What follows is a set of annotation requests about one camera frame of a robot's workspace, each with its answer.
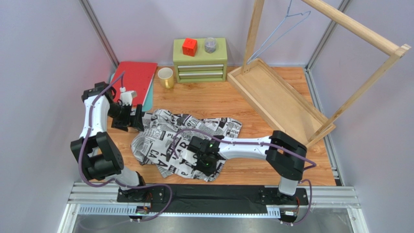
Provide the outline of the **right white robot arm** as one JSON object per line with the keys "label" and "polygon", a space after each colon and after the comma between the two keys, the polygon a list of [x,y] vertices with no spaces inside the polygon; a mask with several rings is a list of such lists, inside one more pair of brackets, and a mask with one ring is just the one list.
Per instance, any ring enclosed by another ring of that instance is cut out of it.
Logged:
{"label": "right white robot arm", "polygon": [[262,138],[217,135],[202,139],[193,136],[187,149],[180,154],[205,175],[211,175],[220,160],[265,160],[281,176],[279,195],[292,197],[303,178],[307,147],[282,131],[274,131],[271,136]]}

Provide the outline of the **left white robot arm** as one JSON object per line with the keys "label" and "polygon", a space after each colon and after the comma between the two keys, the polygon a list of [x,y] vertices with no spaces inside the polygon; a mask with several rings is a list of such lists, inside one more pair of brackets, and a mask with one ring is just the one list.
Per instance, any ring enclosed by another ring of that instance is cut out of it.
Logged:
{"label": "left white robot arm", "polygon": [[123,157],[107,132],[107,119],[112,118],[112,128],[144,131],[142,105],[133,106],[136,91],[120,88],[120,97],[114,100],[116,90],[111,84],[100,82],[85,90],[81,96],[86,108],[83,130],[79,139],[70,144],[78,162],[81,178],[104,183],[115,182],[121,190],[144,186],[143,177],[124,165]]}

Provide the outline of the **newspaper print trousers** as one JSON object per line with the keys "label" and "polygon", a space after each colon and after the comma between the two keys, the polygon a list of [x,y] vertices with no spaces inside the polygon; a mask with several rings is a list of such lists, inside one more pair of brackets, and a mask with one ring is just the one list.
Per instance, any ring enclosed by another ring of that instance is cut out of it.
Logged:
{"label": "newspaper print trousers", "polygon": [[242,123],[230,117],[197,119],[188,114],[173,114],[166,109],[145,113],[144,131],[131,143],[134,157],[141,165],[156,165],[163,178],[177,174],[187,179],[212,182],[220,175],[225,160],[219,159],[211,175],[195,168],[195,156],[186,157],[193,136],[207,139],[210,135],[237,138]]}

